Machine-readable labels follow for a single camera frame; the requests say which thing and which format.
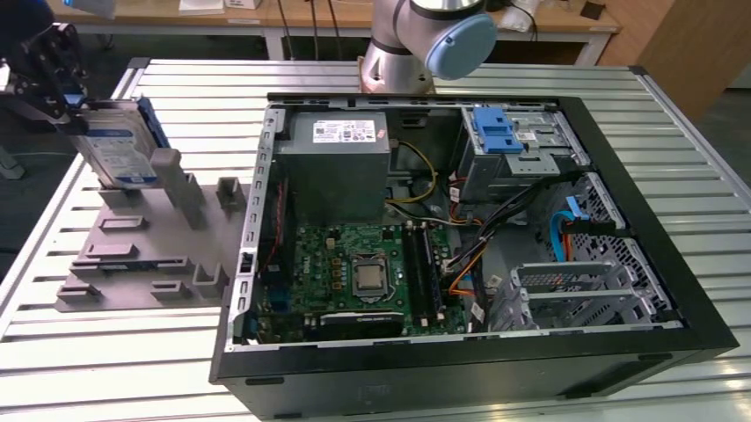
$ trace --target workbench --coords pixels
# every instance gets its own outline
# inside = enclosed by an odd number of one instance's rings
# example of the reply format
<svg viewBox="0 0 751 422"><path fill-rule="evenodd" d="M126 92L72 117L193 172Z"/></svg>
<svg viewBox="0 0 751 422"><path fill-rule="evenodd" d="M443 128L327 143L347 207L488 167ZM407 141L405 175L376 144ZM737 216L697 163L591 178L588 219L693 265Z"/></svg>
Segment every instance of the workbench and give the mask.
<svg viewBox="0 0 751 422"><path fill-rule="evenodd" d="M113 97L150 97L201 184L225 176L249 182L267 93L355 92L356 73L352 62L133 59ZM625 68L485 65L436 82L443 94L583 98L740 347L609 397L356 420L747 420L751 194L649 77ZM0 413L10 412L0 420L245 421L244 406L206 381L219 308L62 314L52 307L102 204L97 187L77 156L0 285Z"/></svg>
<svg viewBox="0 0 751 422"><path fill-rule="evenodd" d="M180 16L180 0L117 0L114 20L98 18L62 5L62 0L46 0L61 22L76 25L81 33L100 34L174 34L174 35L260 35L265 38L269 60L284 60L284 27L277 1L284 6L289 33L293 37L312 37L309 3L304 0L264 0L256 10L227 8L223 14ZM332 37L333 21L327 0L316 1L317 35ZM577 65L593 66L608 44L609 36L620 29L607 12L599 20L579 15L583 0L571 0L568 11L559 5L540 6L535 14L540 42L584 44ZM372 7L363 0L333 0L336 22L343 37L371 36ZM496 22L501 12L492 13ZM529 33L497 32L497 40L528 41Z"/></svg>

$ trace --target open computer tower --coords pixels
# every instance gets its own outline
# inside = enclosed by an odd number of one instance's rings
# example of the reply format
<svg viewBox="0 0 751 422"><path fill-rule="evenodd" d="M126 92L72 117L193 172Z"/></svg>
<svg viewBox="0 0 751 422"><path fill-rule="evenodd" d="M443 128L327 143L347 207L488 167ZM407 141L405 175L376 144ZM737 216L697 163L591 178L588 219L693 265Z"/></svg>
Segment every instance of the open computer tower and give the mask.
<svg viewBox="0 0 751 422"><path fill-rule="evenodd" d="M209 376L259 418L603 396L732 347L577 98L269 96Z"/></svg>

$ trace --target black computer chassis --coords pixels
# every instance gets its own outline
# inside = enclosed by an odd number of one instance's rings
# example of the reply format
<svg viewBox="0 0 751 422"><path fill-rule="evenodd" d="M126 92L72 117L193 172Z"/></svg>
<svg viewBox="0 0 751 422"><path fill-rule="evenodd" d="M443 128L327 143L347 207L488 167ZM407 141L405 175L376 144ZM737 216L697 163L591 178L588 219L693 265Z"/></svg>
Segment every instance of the black computer chassis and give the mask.
<svg viewBox="0 0 751 422"><path fill-rule="evenodd" d="M317 104L309 99L323 100ZM261 419L307 418L605 396L665 368L737 347L696 277L579 98L269 94L288 110L327 111L328 99L427 99L441 104L557 104L593 162L685 328L493 338L365 347L281 347L225 353L229 292L221 308L209 381Z"/></svg>

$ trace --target slotted aluminum surface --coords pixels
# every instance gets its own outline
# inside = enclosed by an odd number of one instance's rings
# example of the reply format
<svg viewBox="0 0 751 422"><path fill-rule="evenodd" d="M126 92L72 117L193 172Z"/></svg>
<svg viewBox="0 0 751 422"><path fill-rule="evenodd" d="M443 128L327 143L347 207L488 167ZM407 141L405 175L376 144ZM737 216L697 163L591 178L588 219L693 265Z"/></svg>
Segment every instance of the slotted aluminum surface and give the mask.
<svg viewBox="0 0 751 422"><path fill-rule="evenodd" d="M337 62L153 60L145 71L128 70L126 79L116 95L150 97L182 167L202 184L221 176L251 180L269 91L357 89L356 65ZM751 418L747 190L647 86L648 78L627 69L488 65L439 82L437 91L583 98L741 346L607 398L356 420ZM96 186L78 157L0 287L0 419L249 420L227 390L206 382L219 309L60 314L52 308L102 203Z"/></svg>

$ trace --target ram slot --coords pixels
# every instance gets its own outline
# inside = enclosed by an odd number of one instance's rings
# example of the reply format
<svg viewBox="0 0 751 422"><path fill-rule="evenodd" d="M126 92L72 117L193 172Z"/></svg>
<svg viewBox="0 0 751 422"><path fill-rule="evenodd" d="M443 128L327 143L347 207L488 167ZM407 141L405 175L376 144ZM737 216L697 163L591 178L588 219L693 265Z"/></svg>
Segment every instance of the ram slot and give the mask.
<svg viewBox="0 0 751 422"><path fill-rule="evenodd" d="M425 227L405 224L401 229L404 271L409 290L409 307L415 324L425 327L429 321L444 319L440 274L433 261L431 240Z"/></svg>

